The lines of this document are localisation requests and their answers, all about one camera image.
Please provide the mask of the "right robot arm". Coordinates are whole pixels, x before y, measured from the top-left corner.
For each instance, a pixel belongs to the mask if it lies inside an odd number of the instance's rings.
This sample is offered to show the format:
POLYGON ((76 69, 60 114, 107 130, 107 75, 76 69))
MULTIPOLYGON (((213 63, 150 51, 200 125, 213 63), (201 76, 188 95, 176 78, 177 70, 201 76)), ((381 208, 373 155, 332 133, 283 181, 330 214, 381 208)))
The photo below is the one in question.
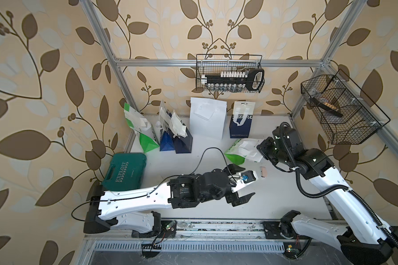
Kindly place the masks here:
POLYGON ((323 151, 305 149, 289 123, 281 123, 256 148, 273 166, 282 163, 295 173, 302 195, 327 198, 346 222, 336 226, 291 210, 280 219, 282 237, 315 239, 342 252, 354 265, 381 265, 398 250, 398 226, 380 218, 323 151))

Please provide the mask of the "navy bag front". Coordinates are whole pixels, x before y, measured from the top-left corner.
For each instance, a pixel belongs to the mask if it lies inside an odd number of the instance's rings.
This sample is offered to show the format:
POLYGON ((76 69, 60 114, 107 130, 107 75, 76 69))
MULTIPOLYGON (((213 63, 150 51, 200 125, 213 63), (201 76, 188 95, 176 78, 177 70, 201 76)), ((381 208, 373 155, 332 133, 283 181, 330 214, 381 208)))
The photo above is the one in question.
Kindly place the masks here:
POLYGON ((172 141, 176 153, 191 153, 193 137, 188 127, 182 122, 180 117, 173 111, 170 118, 170 130, 172 141))

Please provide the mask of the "green white bag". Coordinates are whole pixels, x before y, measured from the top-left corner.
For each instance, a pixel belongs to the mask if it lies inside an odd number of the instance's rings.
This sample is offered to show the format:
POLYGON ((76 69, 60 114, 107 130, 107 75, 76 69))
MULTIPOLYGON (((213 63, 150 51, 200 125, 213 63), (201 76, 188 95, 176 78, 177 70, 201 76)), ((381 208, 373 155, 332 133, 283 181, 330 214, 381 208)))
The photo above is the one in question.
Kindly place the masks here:
POLYGON ((128 103, 124 104, 123 109, 126 122, 128 126, 136 132, 136 136, 138 136, 143 151, 146 153, 157 149, 160 146, 159 140, 148 119, 128 103))
POLYGON ((235 165, 242 165, 246 160, 252 162, 261 162, 263 155, 257 149, 263 139, 238 139, 233 145, 224 153, 235 165))

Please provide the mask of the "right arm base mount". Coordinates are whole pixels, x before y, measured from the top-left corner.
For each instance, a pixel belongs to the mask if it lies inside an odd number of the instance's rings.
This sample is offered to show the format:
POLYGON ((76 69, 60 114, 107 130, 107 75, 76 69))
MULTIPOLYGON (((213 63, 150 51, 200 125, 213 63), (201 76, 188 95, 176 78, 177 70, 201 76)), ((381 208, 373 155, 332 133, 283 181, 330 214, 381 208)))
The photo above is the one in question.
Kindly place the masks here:
POLYGON ((298 234, 291 224, 293 222, 293 218, 297 217, 299 214, 301 214, 299 211, 291 210, 279 221, 262 222, 266 239, 285 239, 294 241, 293 245, 284 245, 284 256, 289 260, 299 260, 312 242, 312 238, 298 234))

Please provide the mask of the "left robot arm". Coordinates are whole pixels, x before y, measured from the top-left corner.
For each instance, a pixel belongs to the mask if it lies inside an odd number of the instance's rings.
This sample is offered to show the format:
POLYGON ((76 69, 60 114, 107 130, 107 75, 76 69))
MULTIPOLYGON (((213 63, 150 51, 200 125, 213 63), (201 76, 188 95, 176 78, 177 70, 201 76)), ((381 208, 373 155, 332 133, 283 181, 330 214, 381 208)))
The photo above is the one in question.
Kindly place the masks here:
POLYGON ((95 187, 88 201, 85 234, 100 234, 117 227, 144 236, 161 231, 159 209, 195 208, 201 203, 225 199, 233 207, 249 202, 253 193, 238 192, 257 180, 255 171, 230 164, 223 170, 182 174, 165 179, 155 187, 131 191, 108 191, 95 187))

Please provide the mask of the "blue white Cheerful bag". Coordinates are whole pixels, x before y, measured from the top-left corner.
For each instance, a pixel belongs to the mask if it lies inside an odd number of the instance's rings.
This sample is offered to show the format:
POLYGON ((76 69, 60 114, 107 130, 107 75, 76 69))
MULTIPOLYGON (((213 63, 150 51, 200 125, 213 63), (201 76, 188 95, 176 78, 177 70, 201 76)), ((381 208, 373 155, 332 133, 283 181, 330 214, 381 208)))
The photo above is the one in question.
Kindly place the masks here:
POLYGON ((160 151, 174 151, 174 143, 170 135, 171 113, 167 110, 164 101, 159 106, 159 117, 157 127, 159 128, 160 151))

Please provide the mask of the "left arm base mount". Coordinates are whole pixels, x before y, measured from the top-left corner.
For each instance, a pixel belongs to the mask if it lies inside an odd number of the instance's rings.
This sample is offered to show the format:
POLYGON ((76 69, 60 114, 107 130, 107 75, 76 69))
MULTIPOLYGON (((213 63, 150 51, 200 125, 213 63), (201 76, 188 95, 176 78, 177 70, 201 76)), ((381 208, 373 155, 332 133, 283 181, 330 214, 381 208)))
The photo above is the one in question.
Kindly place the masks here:
POLYGON ((132 231, 133 238, 149 239, 153 238, 152 243, 142 244, 142 256, 146 259, 154 258, 161 252, 161 243, 165 239, 174 238, 177 230, 177 221, 162 221, 161 214, 151 212, 153 215, 153 227, 150 232, 139 233, 132 231))

